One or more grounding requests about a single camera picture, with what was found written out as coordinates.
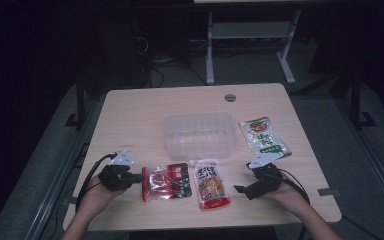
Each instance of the wooden tabletop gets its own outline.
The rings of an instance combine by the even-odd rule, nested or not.
[[[236,101],[227,102],[226,94]],[[269,117],[280,138],[290,147],[292,155],[274,164],[292,173],[305,187],[311,205],[328,222],[341,218],[332,195],[319,196],[317,190],[329,188],[319,163],[308,142],[291,101],[281,84],[225,85],[162,89],[117,90],[108,93],[87,153],[74,196],[93,164],[108,153],[126,149],[135,160],[132,173],[142,167],[150,169],[187,162],[173,160],[164,147],[164,119],[173,114],[226,111],[233,116],[237,143],[232,155],[219,159],[224,186],[231,197],[228,206],[201,210],[193,181],[192,196],[183,199],[143,202],[141,185],[133,185],[114,199],[97,216],[89,230],[151,230],[231,226],[264,226],[297,223],[299,219],[271,200],[248,200],[233,185],[248,186],[256,181],[245,166],[252,160],[237,123]],[[109,161],[103,162],[96,171]],[[74,215],[70,205],[64,228]]]

